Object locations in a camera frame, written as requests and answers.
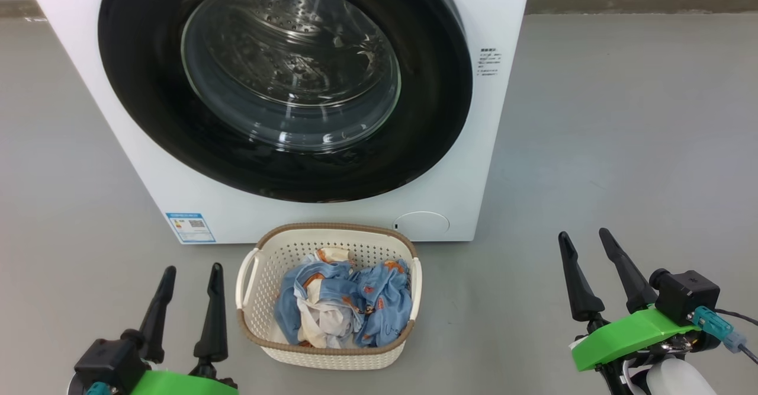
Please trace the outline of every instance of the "blue connector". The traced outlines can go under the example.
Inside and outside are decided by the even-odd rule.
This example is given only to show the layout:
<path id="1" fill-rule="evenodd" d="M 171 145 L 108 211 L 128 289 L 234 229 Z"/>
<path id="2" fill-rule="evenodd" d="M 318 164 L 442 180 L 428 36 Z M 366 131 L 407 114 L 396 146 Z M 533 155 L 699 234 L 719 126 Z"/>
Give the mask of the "blue connector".
<path id="1" fill-rule="evenodd" d="M 698 306 L 695 309 L 691 322 L 709 335 L 713 335 L 722 341 L 726 349 L 729 349 L 732 354 L 740 351 L 740 345 L 747 346 L 747 338 L 742 333 L 734 330 L 734 326 L 729 324 L 727 320 L 719 317 L 705 306 Z"/>
<path id="2" fill-rule="evenodd" d="M 89 387 L 86 395 L 111 395 L 111 387 L 102 383 L 102 381 L 97 381 Z"/>

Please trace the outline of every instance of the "clothing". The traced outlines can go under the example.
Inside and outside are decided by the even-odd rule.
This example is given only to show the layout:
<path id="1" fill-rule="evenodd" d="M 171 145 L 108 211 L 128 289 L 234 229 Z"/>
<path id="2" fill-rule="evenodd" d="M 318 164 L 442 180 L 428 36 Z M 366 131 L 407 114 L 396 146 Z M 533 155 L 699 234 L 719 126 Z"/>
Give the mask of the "clothing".
<path id="1" fill-rule="evenodd" d="M 290 344 L 339 348 L 362 327 L 365 301 L 349 280 L 347 257 L 344 249 L 319 249 L 284 274 L 274 317 Z"/>
<path id="2" fill-rule="evenodd" d="M 355 335 L 358 346 L 386 346 L 400 336 L 411 317 L 408 265 L 387 261 L 350 276 L 366 301 L 365 322 Z"/>
<path id="3" fill-rule="evenodd" d="M 274 317 L 288 343 L 385 346 L 400 336 L 412 306 L 406 263 L 387 261 L 353 273 L 347 259 L 347 250 L 319 249 L 284 274 Z"/>
<path id="4" fill-rule="evenodd" d="M 295 289 L 301 327 L 298 339 L 316 348 L 339 349 L 363 326 L 365 300 L 358 285 L 347 280 L 315 280 Z"/>

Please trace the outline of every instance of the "gray floor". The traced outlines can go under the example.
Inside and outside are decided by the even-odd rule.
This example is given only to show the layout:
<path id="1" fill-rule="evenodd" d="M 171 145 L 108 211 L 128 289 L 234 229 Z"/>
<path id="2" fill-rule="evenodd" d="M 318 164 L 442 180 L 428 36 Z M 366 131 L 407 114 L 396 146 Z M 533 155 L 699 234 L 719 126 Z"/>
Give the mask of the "gray floor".
<path id="1" fill-rule="evenodd" d="M 477 239 L 420 246 L 414 334 L 380 372 L 295 368 L 236 329 L 244 394 L 604 394 L 576 373 L 557 234 L 568 230 L 607 317 L 622 287 L 596 231 L 649 274 L 694 268 L 724 308 L 758 315 L 758 15 L 528 17 Z M 0 381 L 63 393 L 95 338 L 140 324 L 178 267 L 165 365 L 189 371 L 211 263 L 227 293 L 249 246 L 180 246 L 45 23 L 0 21 Z M 758 346 L 758 331 L 737 323 Z M 758 374 L 725 349 L 691 355 L 720 393 Z"/>

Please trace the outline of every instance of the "glass door window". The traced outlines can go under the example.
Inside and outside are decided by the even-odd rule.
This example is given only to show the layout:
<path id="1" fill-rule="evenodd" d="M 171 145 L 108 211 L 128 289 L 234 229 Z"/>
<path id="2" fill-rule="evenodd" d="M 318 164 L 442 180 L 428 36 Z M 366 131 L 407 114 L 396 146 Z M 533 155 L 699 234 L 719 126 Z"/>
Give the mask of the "glass door window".
<path id="1" fill-rule="evenodd" d="M 345 0 L 205 0 L 185 25 L 182 61 L 221 120 L 293 152 L 360 142 L 401 90 L 387 36 Z"/>

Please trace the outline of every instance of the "black door rim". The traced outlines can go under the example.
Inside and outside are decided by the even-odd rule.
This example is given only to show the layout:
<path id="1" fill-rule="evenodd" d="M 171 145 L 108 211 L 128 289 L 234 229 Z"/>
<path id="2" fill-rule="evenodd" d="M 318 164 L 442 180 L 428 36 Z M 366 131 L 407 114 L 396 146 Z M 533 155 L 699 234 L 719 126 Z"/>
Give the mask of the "black door rim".
<path id="1" fill-rule="evenodd" d="M 471 60 L 444 0 L 347 0 L 389 38 L 403 86 L 384 125 L 345 150 L 293 153 L 244 139 L 193 92 L 184 23 L 203 0 L 103 0 L 98 41 L 114 92 L 162 149 L 222 184 L 304 203 L 352 201 L 424 174 L 452 147 L 471 102 Z"/>

